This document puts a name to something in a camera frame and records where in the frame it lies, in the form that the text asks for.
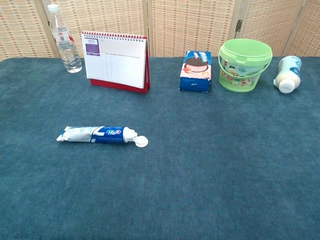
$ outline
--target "woven screen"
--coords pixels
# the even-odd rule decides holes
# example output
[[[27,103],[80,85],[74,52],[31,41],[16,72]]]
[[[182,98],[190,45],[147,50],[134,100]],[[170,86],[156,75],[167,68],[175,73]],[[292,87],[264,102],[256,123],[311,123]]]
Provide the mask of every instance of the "woven screen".
[[[286,55],[320,57],[320,0],[310,0]]]
[[[0,0],[0,21],[0,61],[54,56],[32,0]]]
[[[141,0],[57,0],[81,57],[81,32],[144,34]]]
[[[187,50],[218,55],[228,39],[235,0],[152,0],[153,55],[184,56]]]
[[[251,0],[241,38],[268,44],[281,56],[303,0]]]

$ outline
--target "water bottle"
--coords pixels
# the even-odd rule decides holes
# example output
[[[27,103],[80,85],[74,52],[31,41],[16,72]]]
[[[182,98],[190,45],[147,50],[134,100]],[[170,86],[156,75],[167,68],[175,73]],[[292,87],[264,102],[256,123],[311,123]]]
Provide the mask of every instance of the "water bottle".
[[[82,69],[81,60],[59,5],[50,4],[48,10],[50,29],[63,64],[69,73],[77,73]]]

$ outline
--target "plastic bottle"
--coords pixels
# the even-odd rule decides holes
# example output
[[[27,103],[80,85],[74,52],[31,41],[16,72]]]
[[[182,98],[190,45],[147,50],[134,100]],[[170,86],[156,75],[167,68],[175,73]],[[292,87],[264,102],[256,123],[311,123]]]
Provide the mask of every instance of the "plastic bottle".
[[[48,10],[50,29],[63,64],[69,73],[77,73],[82,69],[81,60],[60,7],[57,4],[50,4]]]
[[[284,94],[291,93],[300,85],[301,59],[297,56],[286,56],[279,62],[279,71],[273,84]]]
[[[135,142],[140,148],[148,144],[145,136],[138,136],[135,130],[126,126],[66,126],[56,140],[87,143]]]

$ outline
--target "beige backdrop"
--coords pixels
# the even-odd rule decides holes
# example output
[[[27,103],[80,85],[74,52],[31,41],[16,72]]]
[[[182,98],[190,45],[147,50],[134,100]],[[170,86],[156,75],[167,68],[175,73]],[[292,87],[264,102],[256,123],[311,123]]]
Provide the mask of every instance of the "beige backdrop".
[[[0,61],[59,57],[45,15],[50,0],[0,0]],[[232,38],[269,44],[274,56],[320,57],[320,0],[57,0],[82,53],[83,30],[149,36],[156,57],[207,50]],[[237,20],[242,27],[235,32]]]

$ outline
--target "plastic bucket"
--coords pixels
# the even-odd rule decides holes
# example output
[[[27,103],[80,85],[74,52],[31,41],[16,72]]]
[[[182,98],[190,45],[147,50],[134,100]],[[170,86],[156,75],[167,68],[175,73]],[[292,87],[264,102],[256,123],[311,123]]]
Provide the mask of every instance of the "plastic bucket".
[[[245,38],[226,41],[219,51],[219,82],[228,90],[249,92],[271,59],[271,47],[261,41]]]

